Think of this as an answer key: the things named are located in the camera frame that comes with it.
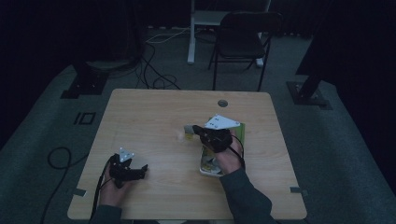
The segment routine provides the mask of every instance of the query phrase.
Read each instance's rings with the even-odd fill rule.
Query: desk leg
[[[189,56],[187,58],[188,64],[194,63],[194,56],[195,56],[195,0],[191,0],[190,45],[189,45]]]

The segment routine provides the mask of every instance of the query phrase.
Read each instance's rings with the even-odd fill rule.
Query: white object
[[[201,166],[199,171],[201,175],[221,177],[224,173],[218,167],[218,163],[215,162],[215,155],[213,155],[213,153],[214,152],[207,149],[207,147],[202,147]]]
[[[205,124],[205,127],[207,129],[220,130],[235,128],[239,127],[240,125],[241,123],[239,121],[227,119],[222,115],[217,114]]]
[[[134,153],[120,147],[120,162],[127,161],[134,157]]]

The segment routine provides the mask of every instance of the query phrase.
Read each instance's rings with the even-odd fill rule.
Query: gray sleeve
[[[118,224],[122,209],[110,205],[99,205],[90,224]]]
[[[275,224],[271,201],[253,187],[244,169],[220,178],[228,206],[237,224]]]

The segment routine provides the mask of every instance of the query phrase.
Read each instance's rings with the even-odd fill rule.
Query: hand
[[[131,188],[133,181],[123,182],[122,188],[119,189],[114,183],[114,180],[111,179],[109,171],[110,167],[107,166],[105,172],[105,184],[100,190],[99,204],[121,207],[122,201],[128,194],[128,191]]]
[[[231,134],[235,136],[235,130],[230,130]],[[231,143],[231,147],[241,155],[242,146],[239,144],[239,141],[233,137],[233,142]],[[222,152],[216,153],[216,160],[219,162],[219,166],[221,171],[224,174],[230,174],[239,168],[241,168],[241,162],[238,157],[230,150],[226,149]]]

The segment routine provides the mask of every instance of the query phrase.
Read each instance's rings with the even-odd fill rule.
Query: small object
[[[205,124],[205,127],[207,129],[220,130],[235,128],[239,127],[240,125],[241,123],[239,121],[227,119],[222,115],[217,114]]]
[[[228,129],[213,130],[198,125],[186,125],[184,131],[188,134],[198,134],[201,142],[216,153],[224,151],[233,142],[233,137]]]
[[[80,197],[84,197],[86,193],[87,193],[87,190],[85,190],[85,189],[75,189],[73,191],[74,195],[77,195],[77,196],[80,196]]]
[[[301,193],[300,187],[290,187],[290,193]]]
[[[123,181],[138,180],[145,178],[145,174],[149,166],[145,165],[140,169],[131,169],[130,168],[131,162],[132,162],[132,158],[129,158],[126,161],[121,161],[120,155],[117,153],[114,154],[112,157],[110,157],[109,160],[110,176],[114,178],[114,183],[119,189],[122,188]]]
[[[120,147],[120,162],[128,161],[129,159],[134,157],[134,153],[127,151],[123,147]]]
[[[207,147],[203,147],[202,150],[200,173],[202,175],[214,177],[220,177],[224,175],[224,173],[219,168],[219,164],[216,162],[214,152]]]
[[[192,128],[192,125],[184,125],[184,137],[187,140],[192,140],[194,138],[194,129]]]

